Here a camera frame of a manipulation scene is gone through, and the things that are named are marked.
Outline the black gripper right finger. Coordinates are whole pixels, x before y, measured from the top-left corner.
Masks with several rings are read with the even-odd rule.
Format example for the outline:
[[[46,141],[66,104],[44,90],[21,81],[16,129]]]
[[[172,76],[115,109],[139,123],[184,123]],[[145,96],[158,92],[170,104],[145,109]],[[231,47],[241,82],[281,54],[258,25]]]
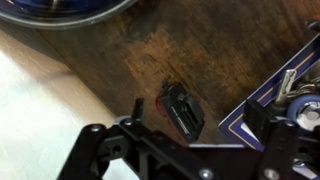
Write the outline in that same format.
[[[256,100],[246,100],[243,121],[261,144],[266,144],[270,132],[272,115]]]

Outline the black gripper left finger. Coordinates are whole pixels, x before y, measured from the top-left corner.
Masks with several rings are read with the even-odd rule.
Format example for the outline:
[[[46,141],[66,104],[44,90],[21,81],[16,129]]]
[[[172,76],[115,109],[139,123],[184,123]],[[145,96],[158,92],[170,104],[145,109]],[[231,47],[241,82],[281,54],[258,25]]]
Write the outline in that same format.
[[[132,118],[137,121],[141,121],[143,119],[143,112],[144,112],[144,99],[137,98],[135,100],[135,104],[132,112]]]

